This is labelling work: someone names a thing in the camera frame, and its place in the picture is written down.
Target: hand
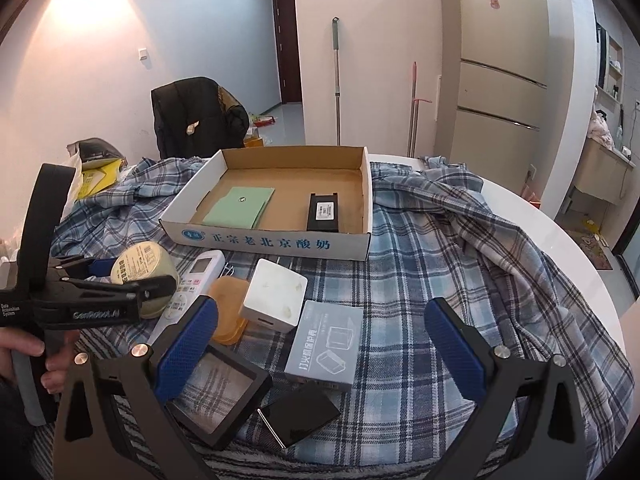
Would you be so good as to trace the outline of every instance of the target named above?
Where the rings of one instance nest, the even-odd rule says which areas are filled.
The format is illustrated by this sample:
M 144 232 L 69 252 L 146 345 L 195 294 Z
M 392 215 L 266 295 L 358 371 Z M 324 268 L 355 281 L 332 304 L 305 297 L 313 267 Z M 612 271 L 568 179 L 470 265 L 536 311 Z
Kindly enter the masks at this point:
M 65 385 L 66 370 L 71 366 L 75 351 L 74 346 L 80 337 L 79 330 L 65 332 L 65 345 L 54 356 L 47 358 L 45 366 L 48 372 L 40 381 L 50 394 L 59 394 Z M 19 328 L 0 328 L 0 376 L 11 384 L 16 384 L 14 366 L 11 361 L 11 350 L 25 355 L 39 357 L 44 352 L 44 343 L 36 336 Z

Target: gray handle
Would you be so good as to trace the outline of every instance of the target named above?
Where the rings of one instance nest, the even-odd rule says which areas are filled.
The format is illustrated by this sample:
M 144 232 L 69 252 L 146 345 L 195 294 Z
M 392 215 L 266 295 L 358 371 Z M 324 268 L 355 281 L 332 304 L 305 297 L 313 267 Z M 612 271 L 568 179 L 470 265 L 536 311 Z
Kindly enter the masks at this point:
M 338 50 L 338 22 L 340 18 L 334 18 L 332 28 L 334 30 L 334 50 Z
M 45 367 L 47 355 L 57 354 L 63 341 L 63 332 L 47 332 L 45 334 L 46 350 L 40 357 L 30 357 L 15 350 L 11 352 L 14 374 L 24 405 L 24 415 L 32 426 L 44 426 L 56 420 L 58 413 L 56 400 L 44 389 L 40 378 L 47 371 Z

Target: white air conditioner remote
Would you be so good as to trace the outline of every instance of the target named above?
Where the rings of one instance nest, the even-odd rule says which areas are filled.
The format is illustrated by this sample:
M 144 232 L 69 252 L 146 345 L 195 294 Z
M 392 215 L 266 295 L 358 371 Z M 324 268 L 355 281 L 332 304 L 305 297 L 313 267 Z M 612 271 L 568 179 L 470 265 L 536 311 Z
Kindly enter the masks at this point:
M 206 294 L 225 268 L 225 256 L 222 251 L 206 251 L 198 256 L 189 272 L 182 276 L 180 285 L 166 306 L 158 323 L 149 336 L 148 344 L 158 339 L 158 336 L 169 325 L 180 321 L 189 307 L 201 294 Z

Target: green notebook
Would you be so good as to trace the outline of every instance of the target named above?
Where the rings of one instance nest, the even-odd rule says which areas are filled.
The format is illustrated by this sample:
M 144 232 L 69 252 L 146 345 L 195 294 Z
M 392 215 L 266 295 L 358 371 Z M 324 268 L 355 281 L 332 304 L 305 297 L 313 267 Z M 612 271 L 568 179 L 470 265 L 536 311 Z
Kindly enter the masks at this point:
M 232 187 L 204 217 L 204 225 L 253 229 L 273 194 L 273 187 Z

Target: blue oval logo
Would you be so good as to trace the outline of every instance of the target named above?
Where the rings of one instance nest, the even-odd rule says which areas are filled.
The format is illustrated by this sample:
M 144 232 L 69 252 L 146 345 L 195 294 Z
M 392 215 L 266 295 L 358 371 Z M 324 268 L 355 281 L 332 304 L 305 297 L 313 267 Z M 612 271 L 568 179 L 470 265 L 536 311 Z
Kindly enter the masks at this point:
M 200 231 L 194 231 L 192 229 L 185 229 L 182 231 L 182 236 L 188 238 L 189 240 L 195 240 L 197 242 L 204 240 L 204 234 Z

